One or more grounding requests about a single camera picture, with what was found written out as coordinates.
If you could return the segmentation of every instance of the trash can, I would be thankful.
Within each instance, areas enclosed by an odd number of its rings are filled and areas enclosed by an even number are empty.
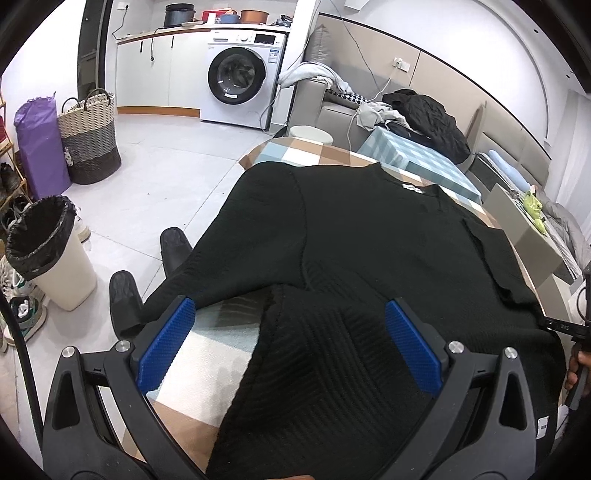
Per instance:
[[[74,310],[96,287],[96,274],[74,231],[76,207],[63,196],[35,202],[10,229],[6,258],[56,305]]]

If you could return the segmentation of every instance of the black garbage bag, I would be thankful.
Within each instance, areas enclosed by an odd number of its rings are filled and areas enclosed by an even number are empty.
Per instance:
[[[33,203],[10,229],[6,259],[25,280],[47,272],[61,258],[70,238],[76,207],[68,197]]]

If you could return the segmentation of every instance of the pot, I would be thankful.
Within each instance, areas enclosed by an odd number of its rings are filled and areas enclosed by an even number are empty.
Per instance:
[[[180,27],[185,22],[192,22],[195,16],[193,4],[171,4],[166,6],[164,28]]]
[[[266,24],[269,14],[261,10],[242,10],[240,12],[240,23]]]

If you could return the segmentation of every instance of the white cabinet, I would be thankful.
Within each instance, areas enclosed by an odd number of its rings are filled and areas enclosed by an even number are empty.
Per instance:
[[[207,34],[185,33],[174,36],[170,65],[168,105],[199,108],[200,95],[207,85],[205,52]]]
[[[117,106],[141,105],[138,89],[138,70],[141,63],[142,42],[124,43],[117,47],[116,100]]]
[[[153,47],[151,38],[118,46],[118,106],[168,106],[173,38],[154,37]]]

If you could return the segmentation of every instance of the houndstooth pillow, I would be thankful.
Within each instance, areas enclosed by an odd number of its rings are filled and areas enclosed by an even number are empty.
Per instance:
[[[326,90],[324,99],[357,110],[360,104],[367,102],[367,98],[358,93],[339,93],[334,90]]]

